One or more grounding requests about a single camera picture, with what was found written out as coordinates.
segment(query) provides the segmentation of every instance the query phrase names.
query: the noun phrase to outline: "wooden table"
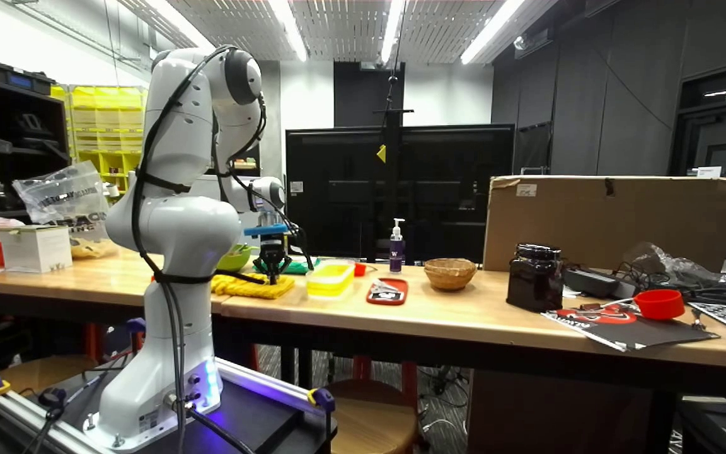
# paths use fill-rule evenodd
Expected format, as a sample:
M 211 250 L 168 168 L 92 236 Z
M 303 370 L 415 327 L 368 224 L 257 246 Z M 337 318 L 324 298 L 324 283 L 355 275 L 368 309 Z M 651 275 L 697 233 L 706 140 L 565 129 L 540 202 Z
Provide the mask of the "wooden table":
M 215 298 L 222 333 L 232 343 L 274 343 L 368 354 L 384 360 L 457 362 L 492 370 L 520 370 L 579 381 L 643 386 L 662 393 L 652 408 L 658 446 L 668 437 L 673 393 L 726 393 L 726 327 L 706 320 L 718 340 L 646 354 L 614 354 L 541 314 L 505 302 L 507 278 L 477 272 L 463 292 L 436 292 L 415 268 L 406 304 L 363 301 L 373 268 L 337 302 L 304 301 L 303 283 L 280 301 Z M 3 275 L 0 313 L 65 320 L 125 320 L 142 313 L 148 269 L 133 255 L 76 262 L 53 275 Z

